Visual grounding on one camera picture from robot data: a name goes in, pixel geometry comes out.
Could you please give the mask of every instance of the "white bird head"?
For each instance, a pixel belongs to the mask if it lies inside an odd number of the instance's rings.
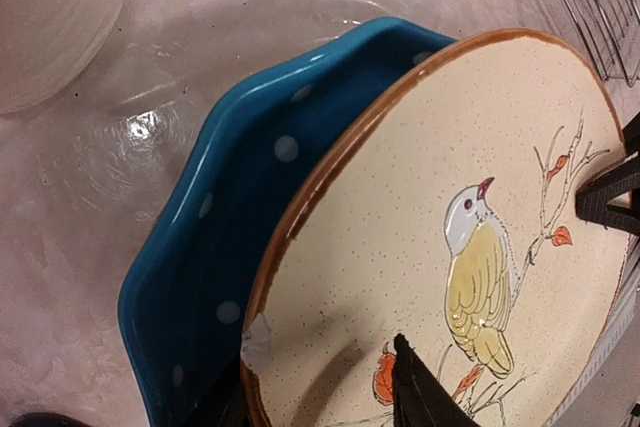
[[[451,255],[456,256],[466,247],[478,223],[495,215],[487,205],[485,195],[493,177],[478,185],[467,187],[449,204],[444,221],[444,235]]]

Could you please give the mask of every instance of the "painted bird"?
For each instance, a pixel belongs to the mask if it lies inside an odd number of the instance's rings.
[[[464,189],[447,209],[444,230],[451,264],[445,317],[469,360],[504,379],[513,371],[504,331],[515,265],[507,230],[485,200],[493,180]]]

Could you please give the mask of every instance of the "blue plate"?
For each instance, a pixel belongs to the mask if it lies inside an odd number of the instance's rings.
[[[314,166],[380,94],[452,42],[373,20],[215,105],[120,293],[120,329],[153,427],[183,421],[237,357],[263,252]]]

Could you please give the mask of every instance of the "speckled cream plate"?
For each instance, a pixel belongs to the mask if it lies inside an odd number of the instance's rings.
[[[611,101],[545,34],[457,43],[378,99],[275,232],[245,320],[255,426],[391,426],[405,334],[483,426],[540,426],[616,295],[627,236],[574,193],[624,156]]]

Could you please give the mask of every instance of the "red beak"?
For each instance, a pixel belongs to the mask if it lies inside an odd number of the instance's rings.
[[[489,177],[488,179],[485,179],[482,181],[482,183],[480,183],[480,185],[478,186],[478,200],[484,200],[484,196],[486,195],[487,190],[489,190],[489,186],[491,185],[493,180],[493,177]]]

